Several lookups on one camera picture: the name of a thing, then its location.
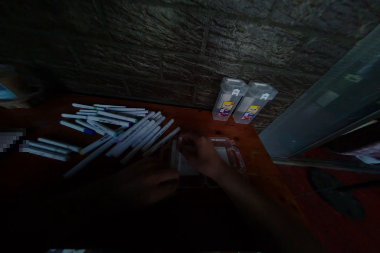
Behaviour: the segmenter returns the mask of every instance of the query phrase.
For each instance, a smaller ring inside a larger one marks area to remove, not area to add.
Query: clear plastic case
[[[248,87],[233,114],[236,123],[249,124],[278,93],[271,85],[265,83],[250,82]]]
[[[233,140],[228,138],[211,138],[215,148],[222,159],[230,166],[236,168],[239,173],[246,171],[245,163],[240,155],[239,149],[234,145]],[[186,160],[186,158],[177,150],[178,141],[172,140],[162,147],[160,152],[161,159],[169,160],[171,168],[177,169],[180,178],[181,188],[200,188],[204,185],[208,187],[218,187],[212,180],[196,171]]]
[[[248,85],[243,80],[224,77],[220,83],[220,92],[213,109],[213,119],[228,120],[247,90]]]

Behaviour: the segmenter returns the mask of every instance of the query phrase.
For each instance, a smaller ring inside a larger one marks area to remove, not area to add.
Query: brick wall
[[[69,90],[211,109],[224,76],[278,91],[260,132],[379,23],[380,0],[1,0],[3,62]]]

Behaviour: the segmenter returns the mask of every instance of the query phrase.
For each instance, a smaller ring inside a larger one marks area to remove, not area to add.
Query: white marker
[[[93,106],[101,107],[101,108],[125,108],[125,106],[99,105],[99,104],[94,104]]]
[[[85,113],[85,112],[77,112],[76,114],[81,115],[81,116],[98,115],[97,113]]]
[[[129,115],[137,115],[137,114],[145,114],[149,113],[148,110],[141,110],[141,111],[119,111],[119,113],[129,114]]]
[[[143,152],[147,151],[153,143],[160,138],[160,136],[173,124],[174,119],[171,119],[149,142],[141,149]]]
[[[72,115],[72,114],[61,114],[62,117],[68,117],[71,119],[87,119],[86,115]]]
[[[159,115],[161,115],[161,111],[158,111],[158,112],[152,117],[152,119],[156,119]]]
[[[107,108],[107,111],[144,111],[144,108]]]
[[[66,121],[60,121],[59,122],[61,125],[64,125],[64,126],[67,126],[69,128],[73,128],[75,130],[78,130],[78,131],[81,131],[81,132],[84,132],[86,134],[89,134],[89,135],[94,135],[94,131],[92,129],[89,129],[89,128],[84,128],[82,126],[78,126],[76,124],[72,124],[72,123],[69,123],[69,122],[66,122]]]
[[[46,138],[38,138],[37,140],[39,142],[44,142],[44,143],[48,143],[51,145],[56,145],[56,146],[60,146],[60,147],[66,148],[66,149],[70,149],[71,151],[75,151],[75,152],[79,152],[82,149],[79,146],[70,145],[70,144],[66,144],[66,143],[62,143],[62,142],[57,142],[57,141],[49,140]]]
[[[115,143],[115,140],[110,139],[106,143],[104,143],[101,147],[99,147],[97,150],[95,150],[93,153],[91,153],[89,156],[87,156],[85,159],[83,159],[79,164],[74,166],[71,170],[66,172],[63,177],[64,178],[70,178],[72,175],[74,175],[76,172],[81,170],[84,166],[89,164],[92,160],[97,158],[100,154],[102,154],[104,151],[107,150],[112,144]]]
[[[100,135],[103,135],[103,136],[106,135],[106,133],[104,131],[100,130],[99,128],[94,127],[93,125],[90,125],[89,123],[85,123],[84,121],[81,121],[81,120],[75,120],[75,122],[79,125],[86,127],[86,128],[94,130],[95,132],[97,132]]]
[[[34,147],[29,147],[29,146],[22,146],[21,152],[29,152],[32,154],[48,157],[48,158],[53,158],[61,161],[66,161],[68,160],[69,156],[64,155],[64,154],[58,154],[56,152],[48,151],[48,150],[42,150],[39,148],[34,148]]]
[[[152,125],[145,133],[143,133],[142,136],[140,136],[133,144],[132,147],[136,147],[137,144],[139,144],[147,135],[149,135],[157,126],[162,124],[162,122],[166,119],[163,116],[158,116],[159,118],[154,125]]]
[[[117,115],[117,114],[114,114],[114,113],[107,113],[107,112],[104,112],[104,111],[99,111],[98,114],[106,116],[106,117],[111,117],[111,118],[123,120],[123,121],[130,121],[131,123],[137,123],[137,121],[138,121],[137,119],[134,119],[134,118],[126,117],[126,116],[123,116],[123,115]]]
[[[97,113],[97,110],[79,110],[79,112],[84,112],[84,113]]]
[[[65,155],[67,155],[67,154],[69,154],[71,152],[71,150],[69,150],[69,149],[54,147],[54,146],[51,146],[51,145],[48,145],[48,144],[44,144],[44,143],[39,143],[39,142],[31,142],[31,141],[28,141],[28,140],[25,141],[25,144],[27,144],[29,146],[34,146],[36,148],[50,150],[52,152],[62,153],[62,154],[65,154]]]
[[[113,129],[110,129],[110,128],[108,128],[108,127],[106,127],[106,126],[104,126],[104,125],[102,125],[102,124],[100,124],[100,123],[98,123],[98,122],[96,122],[96,121],[87,120],[87,122],[88,122],[90,125],[92,125],[92,126],[98,128],[98,129],[104,131],[105,133],[111,135],[112,137],[117,137],[117,136],[119,135],[119,134],[118,134],[117,132],[115,132]]]
[[[87,120],[99,121],[101,123],[109,123],[112,125],[121,125],[124,127],[130,127],[132,125],[131,123],[129,123],[127,121],[119,121],[119,120],[109,119],[109,118],[105,118],[105,117],[87,116]]]
[[[113,153],[113,156],[119,157],[125,150],[127,150],[131,146],[131,144],[136,141],[137,138],[139,138],[144,132],[146,132],[148,130],[148,128],[149,128],[148,125],[146,125],[143,128],[141,128],[139,131],[136,132],[135,135],[130,136],[125,142],[123,142],[123,144],[121,145],[119,151]]]
[[[124,129],[123,127],[120,127],[116,131],[121,131],[123,129]],[[91,150],[93,150],[93,149],[97,148],[98,146],[102,145],[103,143],[106,143],[111,138],[113,138],[113,136],[107,134],[104,137],[102,137],[101,139],[98,139],[97,141],[95,141],[95,142],[91,143],[90,145],[86,146],[85,148],[82,148],[82,150],[79,151],[79,154],[80,155],[86,154],[87,152],[90,152]]]
[[[151,139],[159,130],[160,130],[160,126],[156,126],[155,129],[150,133],[148,134],[148,136],[146,138],[144,138],[134,149],[132,149],[128,154],[127,156],[125,156],[121,161],[120,163],[122,164],[125,164],[127,163],[133,156],[136,155],[136,153],[144,146],[145,143],[147,143],[149,141],[149,139]]]
[[[141,128],[143,128],[144,126],[146,126],[147,124],[149,124],[150,121],[149,120],[145,120],[139,127],[135,128],[134,130],[132,130],[131,132],[129,132],[128,136],[125,137],[124,133],[121,134],[117,141],[119,142],[117,145],[115,145],[112,149],[110,149],[107,153],[106,153],[106,156],[107,157],[111,157],[112,155],[114,155],[114,153],[118,153],[120,151],[120,149],[122,149],[123,147],[123,143],[125,143],[129,138],[131,138],[133,136],[134,133],[140,131]]]
[[[157,149],[159,149],[161,146],[163,146],[166,142],[168,142],[173,136],[175,136],[179,131],[181,130],[180,127],[177,127],[175,130],[173,130],[171,133],[169,133],[167,136],[165,136],[163,139],[161,139],[159,142],[157,142],[155,145],[153,145],[150,149],[148,149],[143,156],[148,157],[152,153],[154,153]]]
[[[99,107],[94,107],[94,106],[87,106],[87,105],[76,104],[76,103],[72,103],[72,106],[73,107],[77,107],[77,108],[82,108],[82,109],[89,109],[89,110],[99,110],[99,111],[104,111],[105,110],[104,108],[99,108]]]

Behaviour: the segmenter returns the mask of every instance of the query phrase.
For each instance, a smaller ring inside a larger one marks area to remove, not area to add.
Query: red floor
[[[313,191],[308,168],[278,165],[294,196]],[[345,184],[379,179],[380,175],[325,169]],[[318,194],[304,195],[297,202],[314,234],[329,252],[380,252],[380,187],[355,190],[365,208],[364,220],[353,220],[336,212]]]

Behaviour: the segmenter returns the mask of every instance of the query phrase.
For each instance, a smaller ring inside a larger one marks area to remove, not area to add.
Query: blue marker cap
[[[95,131],[90,130],[89,128],[85,128],[83,132],[86,133],[86,134],[89,134],[89,135],[94,135],[95,134]]]

